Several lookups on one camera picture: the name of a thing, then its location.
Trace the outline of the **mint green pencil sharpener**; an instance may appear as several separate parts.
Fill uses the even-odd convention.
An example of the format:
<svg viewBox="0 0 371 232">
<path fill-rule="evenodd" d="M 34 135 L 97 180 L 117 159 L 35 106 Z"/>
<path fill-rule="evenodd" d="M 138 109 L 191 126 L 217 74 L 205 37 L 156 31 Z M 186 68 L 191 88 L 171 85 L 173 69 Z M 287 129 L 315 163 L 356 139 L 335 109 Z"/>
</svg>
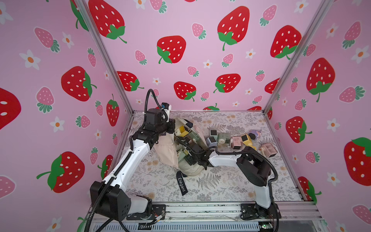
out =
<svg viewBox="0 0 371 232">
<path fill-rule="evenodd" d="M 215 140 L 218 138 L 218 132 L 217 130 L 211 129 L 209 130 L 210 137 L 213 137 Z"/>
</svg>

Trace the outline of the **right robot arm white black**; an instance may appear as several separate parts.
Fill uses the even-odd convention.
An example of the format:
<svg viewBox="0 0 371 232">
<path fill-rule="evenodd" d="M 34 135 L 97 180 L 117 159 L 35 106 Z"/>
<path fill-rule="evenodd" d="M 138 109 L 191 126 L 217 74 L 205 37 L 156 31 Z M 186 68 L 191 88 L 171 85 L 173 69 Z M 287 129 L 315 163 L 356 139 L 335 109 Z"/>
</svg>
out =
<svg viewBox="0 0 371 232">
<path fill-rule="evenodd" d="M 264 155 L 252 147 L 245 147 L 241 151 L 221 152 L 215 146 L 202 149 L 195 143 L 188 144 L 180 137 L 176 137 L 175 140 L 186 148 L 188 152 L 186 161 L 189 165 L 198 164 L 205 170 L 217 166 L 234 167 L 254 185 L 255 203 L 241 206 L 242 220 L 275 219 L 278 221 L 281 218 L 272 193 L 272 183 L 278 180 L 278 173 Z"/>
</svg>

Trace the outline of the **purple pencil sharpener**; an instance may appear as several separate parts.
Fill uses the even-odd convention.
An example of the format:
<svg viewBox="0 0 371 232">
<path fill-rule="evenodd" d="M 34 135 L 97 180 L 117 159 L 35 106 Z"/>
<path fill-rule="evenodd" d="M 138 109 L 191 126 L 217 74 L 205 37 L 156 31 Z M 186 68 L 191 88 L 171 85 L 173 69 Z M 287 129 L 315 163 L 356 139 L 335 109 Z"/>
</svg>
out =
<svg viewBox="0 0 371 232">
<path fill-rule="evenodd" d="M 250 130 L 248 136 L 252 141 L 257 141 L 261 137 L 261 130 Z"/>
</svg>

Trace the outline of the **blue grey pencil sharpener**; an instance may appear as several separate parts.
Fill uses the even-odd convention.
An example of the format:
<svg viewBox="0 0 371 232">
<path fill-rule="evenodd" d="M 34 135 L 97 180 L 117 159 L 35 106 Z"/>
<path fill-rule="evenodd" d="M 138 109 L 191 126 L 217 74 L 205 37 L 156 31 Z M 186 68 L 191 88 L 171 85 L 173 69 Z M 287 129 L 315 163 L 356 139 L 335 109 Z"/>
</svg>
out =
<svg viewBox="0 0 371 232">
<path fill-rule="evenodd" d="M 212 137 L 212 136 L 210 136 L 210 137 L 208 137 L 207 139 L 206 139 L 206 144 L 207 144 L 207 146 L 210 148 L 210 147 L 217 147 L 218 146 L 218 142 L 217 142 L 217 140 L 214 138 L 214 137 Z"/>
</svg>

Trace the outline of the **cream canvas tote bag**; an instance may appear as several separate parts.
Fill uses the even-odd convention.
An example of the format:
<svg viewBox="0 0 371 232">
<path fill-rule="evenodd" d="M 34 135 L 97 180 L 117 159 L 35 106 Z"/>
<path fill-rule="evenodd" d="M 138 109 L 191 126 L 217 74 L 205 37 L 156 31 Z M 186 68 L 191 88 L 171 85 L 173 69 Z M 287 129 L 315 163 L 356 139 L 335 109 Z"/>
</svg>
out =
<svg viewBox="0 0 371 232">
<path fill-rule="evenodd" d="M 189 134 L 185 137 L 181 137 L 184 138 L 186 142 L 189 144 L 198 144 L 203 149 L 208 148 L 201 129 L 199 129 L 196 125 L 186 119 L 176 118 L 175 131 L 180 126 L 185 126 L 189 129 Z M 190 158 L 191 162 L 193 160 L 189 156 L 189 153 L 185 147 L 175 141 L 176 137 L 178 136 L 175 135 L 175 132 L 173 134 L 165 133 L 161 135 L 158 139 L 158 142 L 155 143 L 154 149 L 162 163 L 177 169 L 176 180 L 181 194 L 184 196 L 188 193 L 184 178 L 198 175 L 204 169 L 204 167 L 198 165 L 197 163 L 190 165 L 187 162 L 187 158 Z"/>
</svg>

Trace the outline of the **grey green pencil sharpener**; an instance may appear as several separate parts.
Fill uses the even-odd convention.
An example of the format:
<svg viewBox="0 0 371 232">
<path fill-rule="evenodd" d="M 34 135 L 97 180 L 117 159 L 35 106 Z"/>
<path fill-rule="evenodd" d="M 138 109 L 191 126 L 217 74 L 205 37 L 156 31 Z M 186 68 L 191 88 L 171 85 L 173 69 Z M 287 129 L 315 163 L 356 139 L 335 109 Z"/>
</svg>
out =
<svg viewBox="0 0 371 232">
<path fill-rule="evenodd" d="M 226 132 L 221 132 L 217 136 L 217 142 L 220 145 L 227 145 L 229 146 L 231 144 L 231 135 Z"/>
</svg>

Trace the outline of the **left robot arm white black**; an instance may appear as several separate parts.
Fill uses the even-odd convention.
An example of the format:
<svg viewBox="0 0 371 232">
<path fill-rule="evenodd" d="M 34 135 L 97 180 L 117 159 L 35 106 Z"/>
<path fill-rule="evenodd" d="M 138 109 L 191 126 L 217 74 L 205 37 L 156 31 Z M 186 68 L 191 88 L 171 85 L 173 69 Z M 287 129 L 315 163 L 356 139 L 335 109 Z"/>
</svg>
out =
<svg viewBox="0 0 371 232">
<path fill-rule="evenodd" d="M 128 196 L 127 185 L 141 160 L 164 133 L 174 133 L 175 120 L 169 119 L 158 125 L 145 124 L 130 137 L 130 147 L 117 166 L 102 182 L 95 181 L 90 187 L 92 208 L 86 220 L 85 232 L 90 230 L 95 214 L 108 218 L 97 229 L 100 232 L 111 221 L 122 223 L 127 216 L 150 218 L 153 213 L 152 200 L 144 196 Z"/>
</svg>

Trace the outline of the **pink pencil sharpener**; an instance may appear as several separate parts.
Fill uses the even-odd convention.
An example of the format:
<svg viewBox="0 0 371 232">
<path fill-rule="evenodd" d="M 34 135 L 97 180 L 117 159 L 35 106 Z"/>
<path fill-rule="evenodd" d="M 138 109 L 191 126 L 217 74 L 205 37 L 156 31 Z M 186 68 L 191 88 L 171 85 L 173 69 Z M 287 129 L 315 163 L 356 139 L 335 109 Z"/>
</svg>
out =
<svg viewBox="0 0 371 232">
<path fill-rule="evenodd" d="M 273 146 L 272 143 L 262 144 L 259 150 L 262 153 L 262 155 L 264 155 L 267 158 L 274 157 L 278 153 L 277 149 Z"/>
<path fill-rule="evenodd" d="M 242 138 L 239 136 L 233 136 L 231 138 L 231 148 L 233 150 L 240 150 L 243 146 Z"/>
</svg>

